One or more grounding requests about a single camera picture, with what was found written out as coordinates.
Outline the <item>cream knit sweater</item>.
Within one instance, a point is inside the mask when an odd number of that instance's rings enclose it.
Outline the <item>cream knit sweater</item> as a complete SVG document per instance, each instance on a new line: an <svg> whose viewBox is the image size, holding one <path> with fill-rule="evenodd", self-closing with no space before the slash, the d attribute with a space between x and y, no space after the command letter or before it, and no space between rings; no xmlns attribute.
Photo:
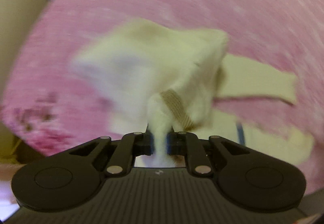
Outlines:
<svg viewBox="0 0 324 224"><path fill-rule="evenodd" d="M175 30L136 19L80 50L70 69L111 102L112 132L151 130L154 151L136 160L139 167L184 165L182 157L167 153L170 129L202 139L218 134L293 165L307 161L311 135L285 127L274 136L212 108L214 99L227 98L296 103L295 75L230 55L227 44L222 30Z"/></svg>

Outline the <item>pink floral blanket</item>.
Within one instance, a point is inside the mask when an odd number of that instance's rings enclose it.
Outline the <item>pink floral blanket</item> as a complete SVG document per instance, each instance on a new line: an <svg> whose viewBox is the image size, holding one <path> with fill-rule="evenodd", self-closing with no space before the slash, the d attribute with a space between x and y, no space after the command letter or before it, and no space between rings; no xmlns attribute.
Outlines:
<svg viewBox="0 0 324 224"><path fill-rule="evenodd" d="M238 142L323 188L323 0L52 0L27 38L1 120L50 156L169 127Z"/></svg>

